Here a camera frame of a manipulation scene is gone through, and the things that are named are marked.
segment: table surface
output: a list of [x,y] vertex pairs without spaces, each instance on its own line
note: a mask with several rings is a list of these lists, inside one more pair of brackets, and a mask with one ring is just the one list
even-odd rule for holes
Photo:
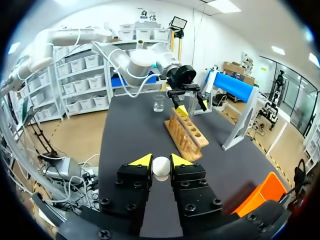
[[[98,175],[100,199],[108,198],[112,192],[122,164],[131,163],[149,153],[154,158],[169,157],[172,153],[180,155],[164,125],[164,121],[173,114],[174,105],[165,98],[164,111],[154,112],[155,94],[164,93],[112,98],[101,143]],[[281,179],[248,137],[228,151],[223,151],[221,145],[234,126],[220,113],[213,111],[196,115],[192,121],[209,141],[209,145],[201,150],[203,157],[196,162],[206,170],[207,182],[223,203],[235,199],[235,195],[245,186],[261,184],[269,172],[275,172]],[[153,179],[140,235],[154,238],[182,236],[169,180],[159,182]]]

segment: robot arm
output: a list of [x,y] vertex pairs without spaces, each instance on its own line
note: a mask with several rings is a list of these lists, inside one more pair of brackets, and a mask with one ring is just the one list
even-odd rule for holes
[[199,93],[199,86],[191,84],[196,76],[196,71],[189,65],[181,65],[165,44],[154,44],[151,49],[136,49],[129,56],[120,48],[108,44],[111,37],[110,31],[96,28],[45,29],[41,31],[33,42],[32,55],[25,58],[13,69],[9,79],[2,85],[1,95],[4,96],[9,91],[17,91],[24,79],[52,64],[54,62],[54,46],[92,43],[92,50],[106,58],[130,87],[141,86],[148,77],[152,65],[156,63],[160,74],[172,89],[168,96],[172,99],[175,108],[181,105],[178,95],[194,91],[197,92],[201,108],[204,111],[207,109],[204,99]]

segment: white ball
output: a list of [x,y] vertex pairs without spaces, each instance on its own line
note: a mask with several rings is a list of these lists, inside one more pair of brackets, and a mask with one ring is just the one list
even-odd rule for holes
[[170,160],[165,156],[156,157],[152,162],[152,172],[158,181],[165,181],[170,174]]

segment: screw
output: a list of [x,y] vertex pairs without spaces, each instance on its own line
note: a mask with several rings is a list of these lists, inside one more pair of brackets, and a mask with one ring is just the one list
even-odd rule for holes
[[249,213],[247,219],[253,222],[257,219],[257,216],[254,215],[253,213]]
[[115,181],[115,184],[123,184],[124,181],[122,181],[121,179],[118,179],[117,181]]
[[109,230],[100,230],[98,236],[100,239],[107,240],[111,238],[111,232]]
[[101,199],[100,203],[104,206],[109,205],[110,201],[108,198]]
[[136,188],[139,188],[139,187],[142,186],[142,182],[136,181],[136,182],[133,184],[133,186],[135,186]]
[[199,182],[201,185],[208,185],[207,180],[201,179]]
[[187,181],[183,181],[183,182],[180,183],[180,185],[181,185],[182,187],[188,187],[188,186],[190,185],[190,183],[187,182]]
[[213,203],[214,205],[219,206],[219,205],[221,205],[221,200],[220,200],[219,198],[215,198],[215,199],[213,199],[212,203]]
[[136,209],[136,205],[135,205],[135,204],[130,204],[130,205],[128,205],[128,206],[126,207],[126,209],[129,210],[129,211],[133,211],[133,210]]
[[192,212],[196,209],[196,206],[194,204],[187,204],[185,206],[185,210],[188,211],[188,212]]

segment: white storage bin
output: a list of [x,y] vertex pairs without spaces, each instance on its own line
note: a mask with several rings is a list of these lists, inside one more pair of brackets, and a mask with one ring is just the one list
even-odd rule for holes
[[108,105],[107,95],[97,95],[93,97],[97,108],[105,108]]
[[169,39],[169,29],[155,28],[153,32],[155,40],[167,41]]
[[81,110],[80,103],[76,99],[68,99],[65,106],[68,109],[68,112],[71,114],[76,114]]
[[45,95],[43,92],[40,92],[37,95],[33,96],[31,100],[34,106],[38,106],[40,103],[42,103],[45,100]]
[[78,72],[86,68],[85,60],[83,58],[70,62],[72,72]]
[[65,57],[69,52],[69,48],[67,46],[58,46],[55,48],[55,59],[59,60]]
[[92,55],[84,57],[86,68],[94,68],[99,66],[99,55]]
[[82,96],[82,98],[79,99],[78,101],[79,101],[81,108],[83,110],[93,109],[95,106],[93,96]]
[[57,107],[55,104],[51,104],[50,106],[42,110],[46,118],[53,116],[56,111],[57,111]]
[[137,40],[150,40],[152,29],[150,28],[137,28],[135,30]]
[[20,94],[22,99],[24,99],[28,95],[28,88],[25,86],[16,92]]
[[120,25],[121,30],[134,30],[135,25],[134,24],[122,24]]
[[40,79],[41,85],[46,85],[46,84],[49,83],[49,77],[48,77],[48,74],[46,72],[44,74],[41,74],[39,76],[39,79]]
[[36,88],[40,87],[41,85],[41,82],[40,82],[40,79],[39,78],[35,78],[33,80],[31,80],[29,83],[29,90],[30,92],[35,90]]
[[63,89],[64,89],[64,92],[66,95],[73,94],[76,91],[73,82],[70,82],[70,83],[63,85]]
[[65,64],[62,64],[62,65],[58,66],[57,70],[58,70],[59,77],[63,77],[65,75],[70,74],[71,73],[70,63],[67,62]]
[[89,89],[89,83],[87,79],[81,79],[73,82],[76,92],[83,92]]
[[118,33],[120,40],[128,41],[134,39],[135,30],[120,30]]
[[91,89],[100,89],[104,86],[103,74],[94,75],[93,77],[87,78],[87,80]]
[[35,115],[38,117],[40,121],[45,118],[45,115],[42,111],[38,111]]

